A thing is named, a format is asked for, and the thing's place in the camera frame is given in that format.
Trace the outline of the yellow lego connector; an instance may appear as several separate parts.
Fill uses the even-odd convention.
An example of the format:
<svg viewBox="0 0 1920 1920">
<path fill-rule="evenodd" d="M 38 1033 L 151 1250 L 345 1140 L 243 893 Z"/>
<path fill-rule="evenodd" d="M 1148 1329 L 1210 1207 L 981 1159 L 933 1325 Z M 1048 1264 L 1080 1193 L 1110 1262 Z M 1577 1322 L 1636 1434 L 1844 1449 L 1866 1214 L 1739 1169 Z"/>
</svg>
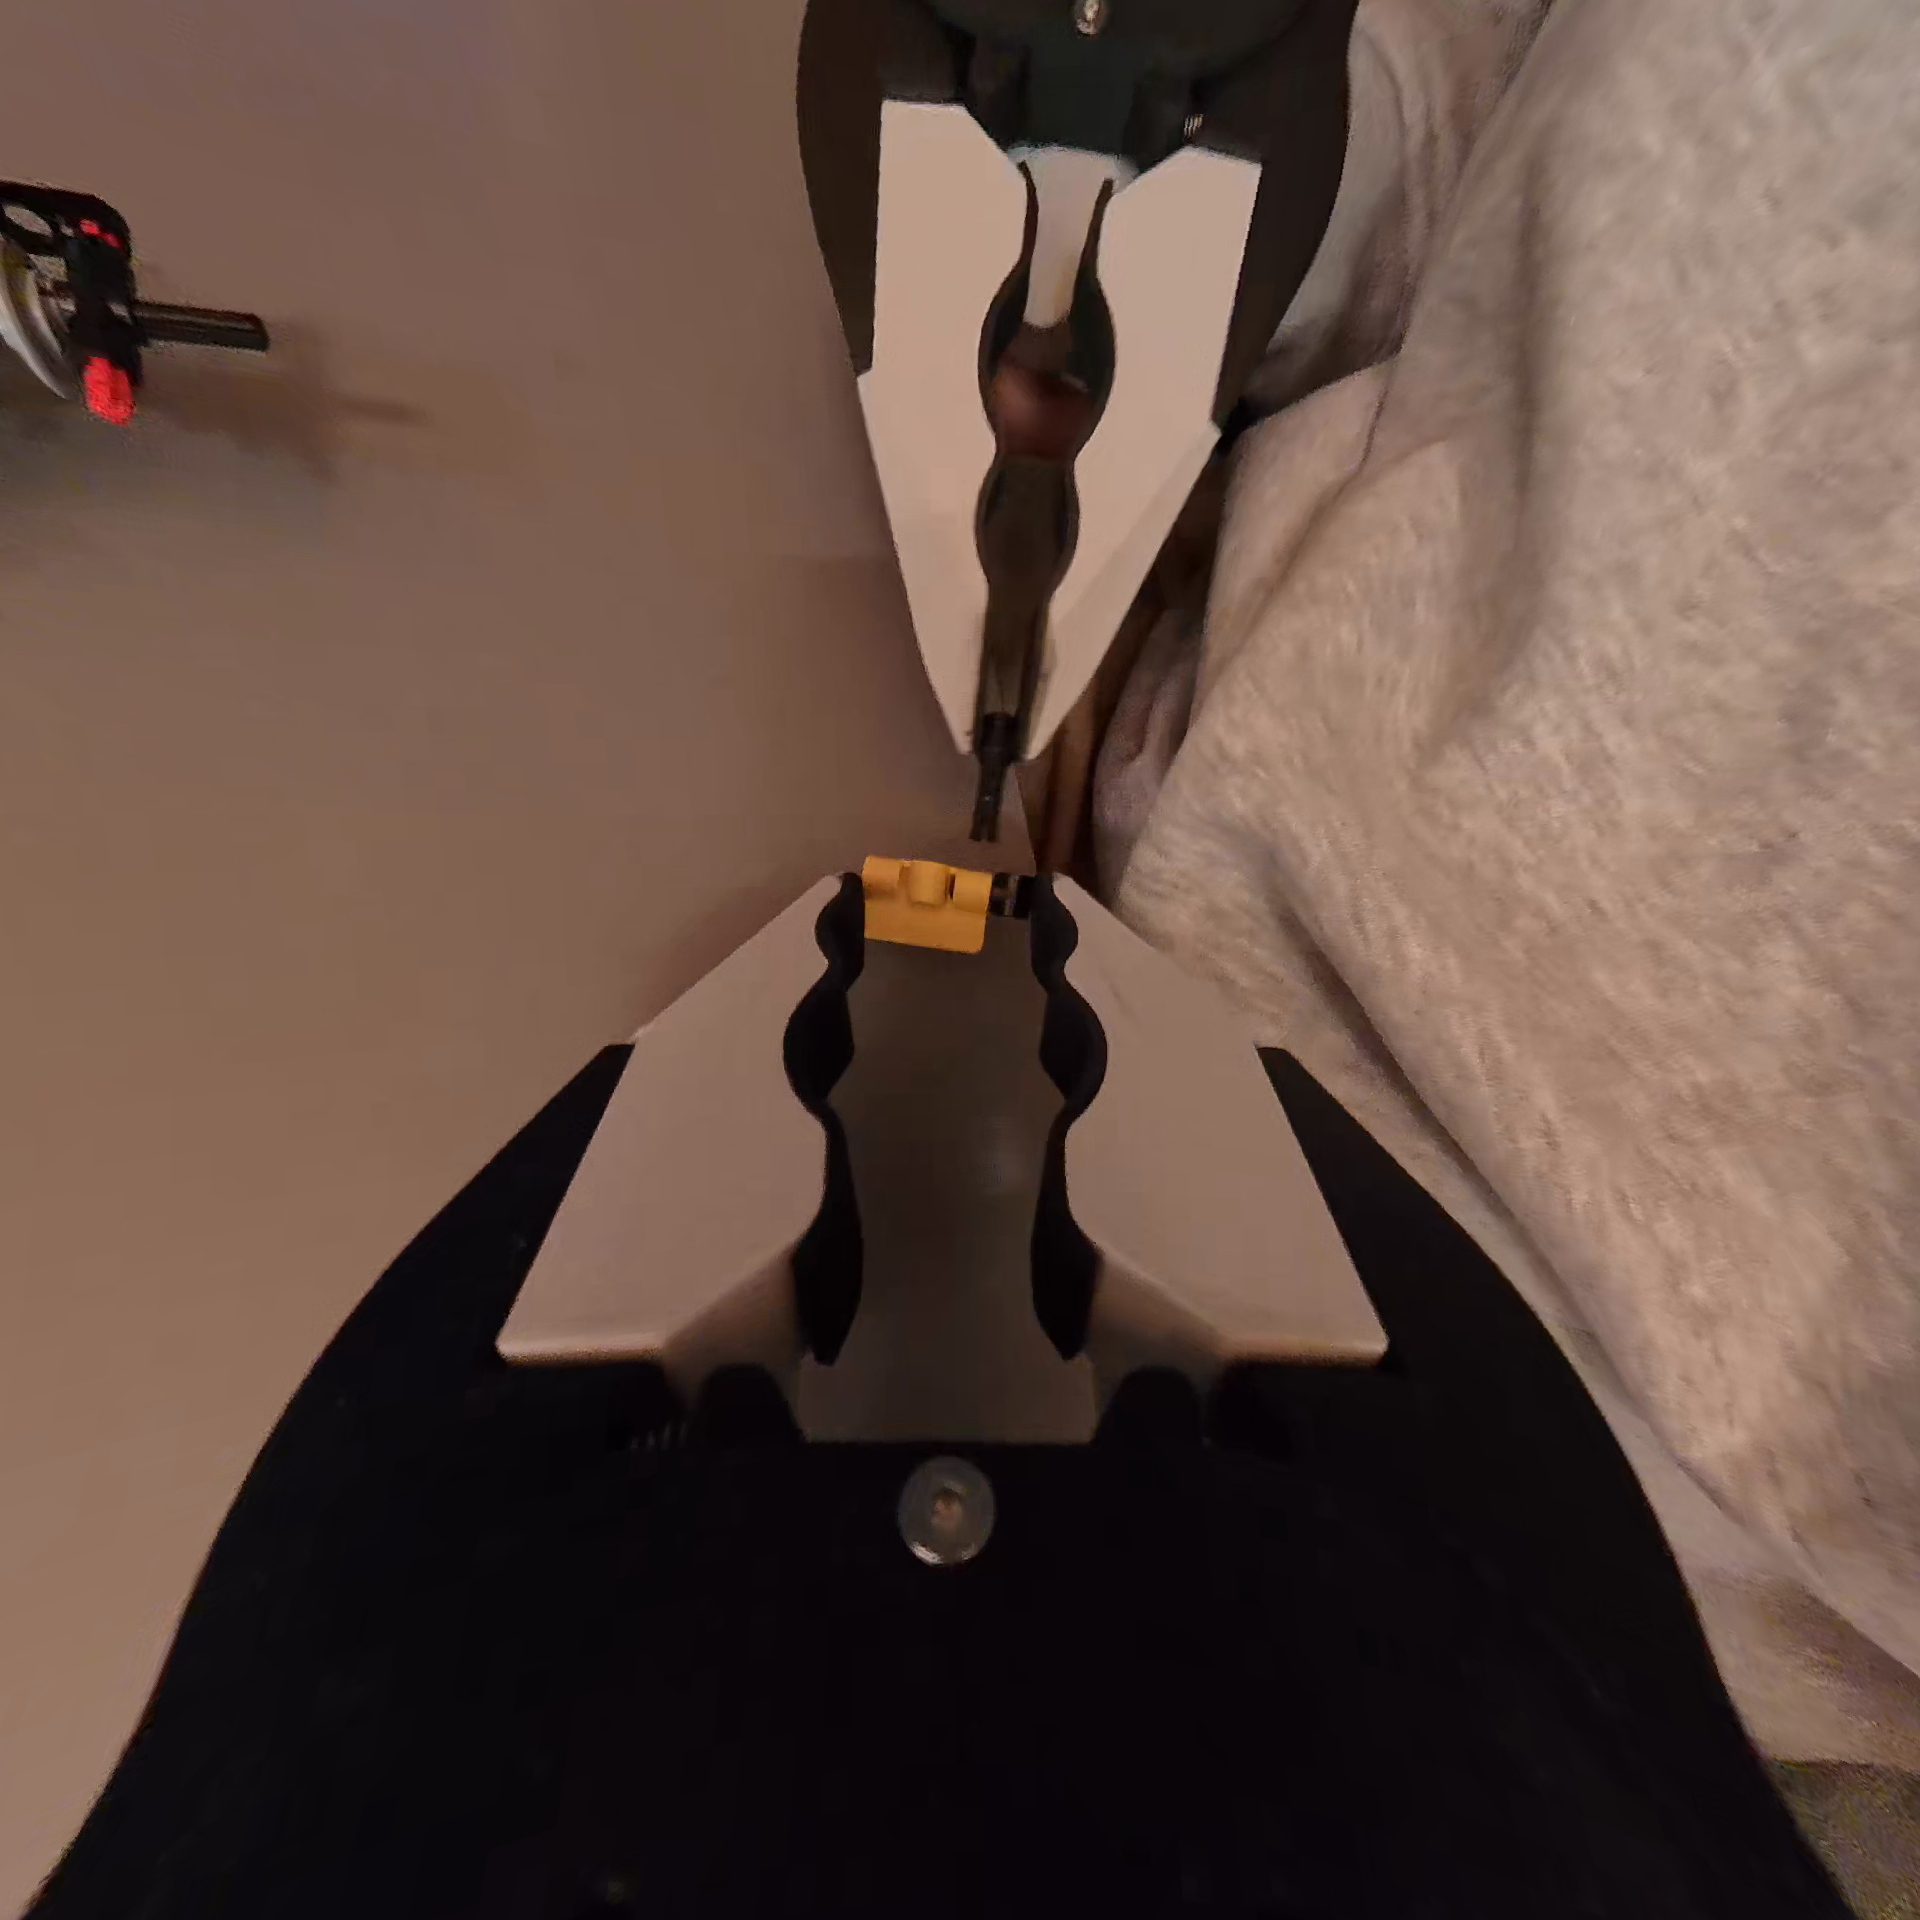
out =
<svg viewBox="0 0 1920 1920">
<path fill-rule="evenodd" d="M 1026 922 L 1036 877 L 927 857 L 868 856 L 860 865 L 868 943 L 975 956 L 996 922 Z"/>
</svg>

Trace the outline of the black lego pin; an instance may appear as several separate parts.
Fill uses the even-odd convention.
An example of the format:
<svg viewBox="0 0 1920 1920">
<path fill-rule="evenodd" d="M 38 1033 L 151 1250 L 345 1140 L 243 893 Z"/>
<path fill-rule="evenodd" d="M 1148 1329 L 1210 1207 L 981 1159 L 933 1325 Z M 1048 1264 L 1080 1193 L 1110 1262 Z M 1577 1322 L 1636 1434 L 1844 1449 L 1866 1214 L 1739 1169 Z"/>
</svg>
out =
<svg viewBox="0 0 1920 1920">
<path fill-rule="evenodd" d="M 988 709 L 973 729 L 975 788 L 969 841 L 994 844 L 1002 836 L 1006 791 L 1019 782 L 1025 751 L 1025 718 L 1017 709 Z"/>
</svg>

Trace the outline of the lego vehicle model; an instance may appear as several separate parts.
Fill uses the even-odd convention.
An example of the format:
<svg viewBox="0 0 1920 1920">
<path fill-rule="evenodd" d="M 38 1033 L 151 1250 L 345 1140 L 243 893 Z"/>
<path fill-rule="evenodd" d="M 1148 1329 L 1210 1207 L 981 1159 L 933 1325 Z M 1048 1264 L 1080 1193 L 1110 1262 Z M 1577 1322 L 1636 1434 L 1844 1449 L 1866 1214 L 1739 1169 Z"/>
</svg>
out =
<svg viewBox="0 0 1920 1920">
<path fill-rule="evenodd" d="M 147 300 L 127 218 L 27 181 L 2 183 L 2 339 L 47 392 L 113 427 L 136 418 L 152 348 L 273 349 L 254 313 Z"/>
</svg>

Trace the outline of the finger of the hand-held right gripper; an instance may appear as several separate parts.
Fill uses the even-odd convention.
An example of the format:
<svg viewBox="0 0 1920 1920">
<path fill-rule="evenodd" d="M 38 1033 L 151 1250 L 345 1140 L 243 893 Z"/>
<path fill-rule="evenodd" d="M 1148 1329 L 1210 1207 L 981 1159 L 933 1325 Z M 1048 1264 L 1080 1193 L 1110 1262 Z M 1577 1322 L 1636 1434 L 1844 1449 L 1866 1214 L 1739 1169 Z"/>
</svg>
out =
<svg viewBox="0 0 1920 1920">
<path fill-rule="evenodd" d="M 988 578 L 978 511 L 996 454 L 981 351 L 1029 265 L 1029 174 L 957 103 L 879 109 L 872 360 L 856 388 L 921 667 L 973 753 Z"/>
<path fill-rule="evenodd" d="M 1073 463 L 1078 539 L 1048 608 L 1026 756 L 1051 743 L 1109 655 L 1125 614 L 1217 443 L 1216 391 L 1238 294 L 1260 163 L 1180 148 L 1135 174 L 1118 157 L 1021 148 L 1040 228 L 1025 318 L 1068 318 L 1092 265 L 1113 377 Z"/>
</svg>

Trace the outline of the person's grey sweatshirt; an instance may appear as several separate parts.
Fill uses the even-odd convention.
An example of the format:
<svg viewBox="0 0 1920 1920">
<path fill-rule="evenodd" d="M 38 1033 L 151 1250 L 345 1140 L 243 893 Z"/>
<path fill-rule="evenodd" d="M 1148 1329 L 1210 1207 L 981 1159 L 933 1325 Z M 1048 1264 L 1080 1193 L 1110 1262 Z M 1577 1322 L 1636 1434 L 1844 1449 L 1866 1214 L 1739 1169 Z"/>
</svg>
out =
<svg viewBox="0 0 1920 1920">
<path fill-rule="evenodd" d="M 1363 5 L 1118 915 L 1501 1264 L 1760 1742 L 1915 1770 L 1902 2 Z"/>
</svg>

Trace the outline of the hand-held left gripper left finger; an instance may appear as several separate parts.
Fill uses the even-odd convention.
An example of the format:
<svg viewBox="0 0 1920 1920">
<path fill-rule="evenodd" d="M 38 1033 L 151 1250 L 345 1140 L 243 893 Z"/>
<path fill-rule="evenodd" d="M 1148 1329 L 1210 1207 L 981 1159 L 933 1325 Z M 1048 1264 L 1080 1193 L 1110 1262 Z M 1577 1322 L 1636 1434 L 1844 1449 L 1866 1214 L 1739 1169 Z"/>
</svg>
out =
<svg viewBox="0 0 1920 1920">
<path fill-rule="evenodd" d="M 799 1406 L 861 1293 L 833 1095 L 867 958 L 853 875 L 816 883 L 636 1030 L 498 1334 L 512 1366 L 640 1361 L 693 1408 L 757 1370 Z"/>
</svg>

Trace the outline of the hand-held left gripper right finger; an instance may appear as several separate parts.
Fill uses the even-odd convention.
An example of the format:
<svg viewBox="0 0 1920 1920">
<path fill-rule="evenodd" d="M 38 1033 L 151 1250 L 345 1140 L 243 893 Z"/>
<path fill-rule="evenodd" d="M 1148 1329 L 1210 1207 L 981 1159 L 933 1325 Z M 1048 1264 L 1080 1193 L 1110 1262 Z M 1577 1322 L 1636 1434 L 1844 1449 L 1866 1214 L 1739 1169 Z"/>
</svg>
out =
<svg viewBox="0 0 1920 1920">
<path fill-rule="evenodd" d="M 1249 1366 L 1371 1370 L 1388 1338 L 1245 1023 L 1078 883 L 1040 877 L 1029 964 L 1057 1099 L 1029 1238 L 1088 1443 L 1134 1373 L 1208 1401 Z"/>
</svg>

